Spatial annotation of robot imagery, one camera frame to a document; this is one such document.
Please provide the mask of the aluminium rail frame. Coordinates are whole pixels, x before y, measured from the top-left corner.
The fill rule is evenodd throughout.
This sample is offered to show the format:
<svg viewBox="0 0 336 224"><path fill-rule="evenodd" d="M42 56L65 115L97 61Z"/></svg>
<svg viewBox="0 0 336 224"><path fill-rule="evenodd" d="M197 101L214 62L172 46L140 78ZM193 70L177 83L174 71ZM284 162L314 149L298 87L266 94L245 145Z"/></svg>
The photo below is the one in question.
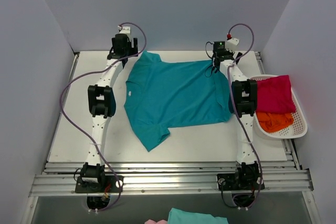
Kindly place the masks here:
<svg viewBox="0 0 336 224"><path fill-rule="evenodd" d="M124 110L125 81L135 63L130 59L113 87L117 111L107 129L104 156L110 168L124 177L124 195L212 194L217 174L236 168L234 122L171 129L171 135L148 152L130 128ZM75 196L73 174L86 161L92 130L87 87L98 76L76 81L67 93L44 172L35 177L31 196ZM299 168L289 140L255 135L266 192L311 191L310 173Z"/></svg>

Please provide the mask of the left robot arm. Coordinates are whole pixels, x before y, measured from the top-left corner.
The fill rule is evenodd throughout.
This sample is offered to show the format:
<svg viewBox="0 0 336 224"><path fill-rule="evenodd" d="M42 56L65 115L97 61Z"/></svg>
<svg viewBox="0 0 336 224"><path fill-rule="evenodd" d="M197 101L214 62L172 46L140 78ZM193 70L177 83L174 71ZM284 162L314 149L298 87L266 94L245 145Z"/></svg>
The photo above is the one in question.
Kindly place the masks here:
<svg viewBox="0 0 336 224"><path fill-rule="evenodd" d="M112 49L107 56L107 71L96 84L88 87L89 112L92 115L91 137L95 140L91 144L88 156L80 171L82 183L94 192L105 188L106 179L102 154L106 143L108 125L116 112L116 99L113 85L123 70L128 59L138 52L138 39L131 37L131 27L120 27L120 31L112 38Z"/></svg>

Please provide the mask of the folded mint t-shirt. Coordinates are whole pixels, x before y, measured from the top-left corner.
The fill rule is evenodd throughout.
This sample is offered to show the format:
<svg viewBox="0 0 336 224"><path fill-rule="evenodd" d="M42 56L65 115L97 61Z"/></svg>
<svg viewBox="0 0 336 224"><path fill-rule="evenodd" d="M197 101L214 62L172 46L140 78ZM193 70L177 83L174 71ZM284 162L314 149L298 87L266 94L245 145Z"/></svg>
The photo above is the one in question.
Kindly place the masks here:
<svg viewBox="0 0 336 224"><path fill-rule="evenodd" d="M187 212L176 208L170 210L167 222L186 224L228 224L228 220L224 217L214 217L210 214Z"/></svg>

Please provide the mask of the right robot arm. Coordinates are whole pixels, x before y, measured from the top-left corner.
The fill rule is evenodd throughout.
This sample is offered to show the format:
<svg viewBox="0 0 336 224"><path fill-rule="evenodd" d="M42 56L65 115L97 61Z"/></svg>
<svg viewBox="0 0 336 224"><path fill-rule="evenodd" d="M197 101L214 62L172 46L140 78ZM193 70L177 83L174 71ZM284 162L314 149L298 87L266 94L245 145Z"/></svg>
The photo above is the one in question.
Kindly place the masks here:
<svg viewBox="0 0 336 224"><path fill-rule="evenodd" d="M257 109L257 82L246 77L237 61L243 56L235 53L236 38L214 41L212 64L229 82L229 109L236 117L237 172L233 175L236 187L244 189L260 177L260 159L253 147L253 120Z"/></svg>

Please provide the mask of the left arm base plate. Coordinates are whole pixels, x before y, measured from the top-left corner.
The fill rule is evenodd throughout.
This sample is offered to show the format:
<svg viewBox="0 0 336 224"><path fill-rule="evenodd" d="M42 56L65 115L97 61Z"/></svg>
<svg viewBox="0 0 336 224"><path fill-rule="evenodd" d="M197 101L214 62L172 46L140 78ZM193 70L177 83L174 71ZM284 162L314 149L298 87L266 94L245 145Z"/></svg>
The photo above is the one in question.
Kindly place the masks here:
<svg viewBox="0 0 336 224"><path fill-rule="evenodd" d="M118 193L123 187L123 176L119 176L119 182L115 176L107 175L102 181L97 178L77 178L75 193L90 194L90 193Z"/></svg>

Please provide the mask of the magenta t-shirt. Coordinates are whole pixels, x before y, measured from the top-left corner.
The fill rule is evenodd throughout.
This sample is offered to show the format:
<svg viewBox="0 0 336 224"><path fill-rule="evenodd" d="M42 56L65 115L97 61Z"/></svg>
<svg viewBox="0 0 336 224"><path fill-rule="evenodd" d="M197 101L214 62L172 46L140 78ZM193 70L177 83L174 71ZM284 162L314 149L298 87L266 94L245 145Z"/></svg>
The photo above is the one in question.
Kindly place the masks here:
<svg viewBox="0 0 336 224"><path fill-rule="evenodd" d="M296 112L288 75L257 81L256 111L275 114Z"/></svg>

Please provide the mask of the folded pink t-shirt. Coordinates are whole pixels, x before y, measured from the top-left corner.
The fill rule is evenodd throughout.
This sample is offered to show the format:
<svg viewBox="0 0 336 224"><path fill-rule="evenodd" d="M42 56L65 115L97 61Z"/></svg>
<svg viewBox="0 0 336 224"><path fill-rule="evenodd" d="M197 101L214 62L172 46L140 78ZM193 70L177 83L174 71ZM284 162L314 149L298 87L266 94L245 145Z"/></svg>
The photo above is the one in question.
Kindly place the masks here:
<svg viewBox="0 0 336 224"><path fill-rule="evenodd" d="M155 221L155 220L149 219L144 224L167 224L167 221L166 220Z"/></svg>

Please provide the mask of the teal t-shirt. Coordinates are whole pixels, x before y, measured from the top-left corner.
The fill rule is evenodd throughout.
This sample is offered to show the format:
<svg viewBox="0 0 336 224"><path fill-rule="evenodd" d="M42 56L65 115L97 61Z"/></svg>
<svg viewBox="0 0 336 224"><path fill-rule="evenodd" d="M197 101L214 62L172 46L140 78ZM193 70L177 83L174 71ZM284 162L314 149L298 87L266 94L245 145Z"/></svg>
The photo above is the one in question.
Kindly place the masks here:
<svg viewBox="0 0 336 224"><path fill-rule="evenodd" d="M227 122L229 85L211 73L210 60L164 62L143 52L126 81L124 104L131 129L147 151L170 136L170 129Z"/></svg>

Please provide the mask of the orange t-shirt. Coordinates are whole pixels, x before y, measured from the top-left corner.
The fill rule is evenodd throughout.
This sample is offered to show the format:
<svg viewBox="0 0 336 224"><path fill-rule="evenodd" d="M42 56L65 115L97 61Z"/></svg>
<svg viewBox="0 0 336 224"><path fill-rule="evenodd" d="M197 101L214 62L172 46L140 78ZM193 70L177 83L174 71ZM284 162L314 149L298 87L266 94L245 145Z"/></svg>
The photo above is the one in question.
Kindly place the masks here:
<svg viewBox="0 0 336 224"><path fill-rule="evenodd" d="M277 114L257 112L256 115L260 127L267 133L283 130L294 122L291 113Z"/></svg>

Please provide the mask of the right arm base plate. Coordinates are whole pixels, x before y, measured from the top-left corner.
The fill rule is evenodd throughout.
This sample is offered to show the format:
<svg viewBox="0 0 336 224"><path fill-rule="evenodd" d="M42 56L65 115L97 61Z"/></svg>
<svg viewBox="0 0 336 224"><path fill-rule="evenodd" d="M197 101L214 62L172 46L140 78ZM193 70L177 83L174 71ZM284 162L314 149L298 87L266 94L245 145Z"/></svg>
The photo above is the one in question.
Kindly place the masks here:
<svg viewBox="0 0 336 224"><path fill-rule="evenodd" d="M257 175L221 173L217 174L217 185L219 190L257 190L259 188L259 177Z"/></svg>

